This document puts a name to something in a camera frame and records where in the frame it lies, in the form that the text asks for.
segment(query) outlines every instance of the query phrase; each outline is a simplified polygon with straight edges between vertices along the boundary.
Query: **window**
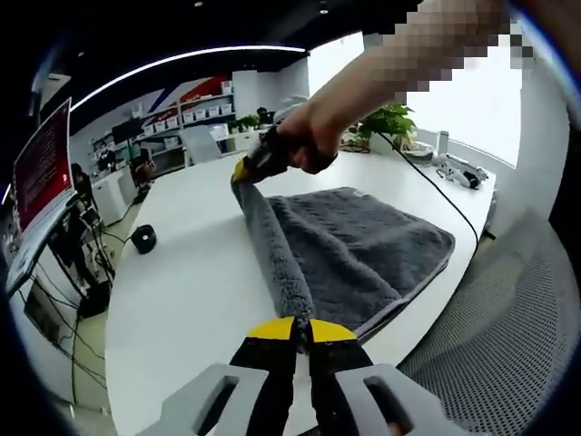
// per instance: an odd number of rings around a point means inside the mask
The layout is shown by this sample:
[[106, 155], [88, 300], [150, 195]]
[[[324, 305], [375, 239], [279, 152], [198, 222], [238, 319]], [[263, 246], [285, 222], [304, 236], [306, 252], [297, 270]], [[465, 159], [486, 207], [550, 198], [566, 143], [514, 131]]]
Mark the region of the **window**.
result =
[[429, 92], [408, 93], [419, 129], [445, 130], [450, 139], [517, 166], [522, 71], [511, 68], [509, 36], [499, 37], [486, 58], [465, 59], [452, 80], [430, 82]]
[[349, 62], [363, 53], [363, 34], [358, 32], [310, 51], [309, 91], [314, 95]]

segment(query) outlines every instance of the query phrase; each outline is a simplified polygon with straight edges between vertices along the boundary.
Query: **red poster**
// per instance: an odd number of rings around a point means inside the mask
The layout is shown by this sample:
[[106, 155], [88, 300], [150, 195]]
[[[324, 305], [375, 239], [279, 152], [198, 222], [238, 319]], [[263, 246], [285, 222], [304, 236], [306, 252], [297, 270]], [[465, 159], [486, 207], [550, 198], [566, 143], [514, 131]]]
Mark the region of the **red poster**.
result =
[[68, 140], [71, 101], [62, 104], [33, 134], [15, 162], [15, 193], [21, 231], [58, 194], [72, 187]]

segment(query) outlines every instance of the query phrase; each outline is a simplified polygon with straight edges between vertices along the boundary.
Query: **ceiling light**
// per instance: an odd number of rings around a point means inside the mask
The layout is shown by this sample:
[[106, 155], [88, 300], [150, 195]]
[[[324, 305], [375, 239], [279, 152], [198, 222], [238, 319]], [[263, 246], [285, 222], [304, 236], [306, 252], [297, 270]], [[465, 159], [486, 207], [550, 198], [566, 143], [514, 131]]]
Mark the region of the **ceiling light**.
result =
[[10, 184], [6, 187], [6, 192], [4, 193], [4, 195], [2, 196], [2, 204], [4, 204], [6, 202], [6, 198], [8, 197], [8, 193], [10, 192]]
[[186, 57], [194, 57], [194, 56], [198, 56], [198, 55], [207, 55], [210, 53], [238, 52], [241, 50], [276, 50], [276, 51], [281, 51], [281, 52], [296, 52], [296, 53], [306, 52], [306, 50], [304, 48], [283, 47], [283, 46], [279, 46], [279, 45], [238, 45], [238, 46], [234, 46], [234, 47], [206, 48], [204, 50], [198, 50], [196, 52], [177, 54], [176, 56], [167, 57], [165, 59], [162, 59], [161, 61], [155, 61], [155, 62], [152, 62], [150, 64], [140, 66], [139, 68], [132, 70], [129, 73], [125, 73], [123, 75], [120, 75], [116, 79], [113, 79], [111, 82], [108, 82], [108, 83], [104, 84], [103, 86], [95, 89], [94, 91], [89, 93], [87, 96], [85, 96], [84, 98], [79, 100], [77, 103], [73, 104], [71, 106], [71, 112], [74, 111], [75, 109], [77, 109], [81, 104], [84, 104], [87, 101], [91, 100], [93, 97], [98, 95], [100, 92], [113, 86], [114, 84], [118, 84], [122, 80], [125, 80], [126, 78], [131, 77], [132, 75], [139, 74], [140, 72], [148, 70], [148, 69], [153, 68], [155, 66], [158, 66], [161, 64], [167, 64], [168, 62], [171, 62], [171, 61], [179, 61], [180, 59], [185, 59]]

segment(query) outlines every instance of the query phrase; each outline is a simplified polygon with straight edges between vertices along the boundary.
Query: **human hand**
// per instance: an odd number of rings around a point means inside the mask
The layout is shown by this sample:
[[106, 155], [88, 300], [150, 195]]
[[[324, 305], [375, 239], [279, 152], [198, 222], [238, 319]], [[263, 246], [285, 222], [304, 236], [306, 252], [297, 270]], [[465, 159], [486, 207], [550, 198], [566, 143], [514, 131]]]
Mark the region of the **human hand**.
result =
[[299, 106], [277, 128], [285, 142], [290, 142], [289, 165], [316, 174], [327, 168], [339, 150], [343, 130], [318, 114], [312, 101]]

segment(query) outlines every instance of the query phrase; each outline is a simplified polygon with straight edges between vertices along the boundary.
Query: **black speaker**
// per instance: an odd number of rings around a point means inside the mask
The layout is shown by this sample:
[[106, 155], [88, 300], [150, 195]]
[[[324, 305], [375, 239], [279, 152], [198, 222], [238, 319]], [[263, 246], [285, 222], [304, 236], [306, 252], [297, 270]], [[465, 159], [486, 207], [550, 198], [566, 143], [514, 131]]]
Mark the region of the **black speaker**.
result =
[[131, 242], [139, 254], [147, 254], [157, 243], [155, 230], [149, 224], [140, 225], [131, 235]]

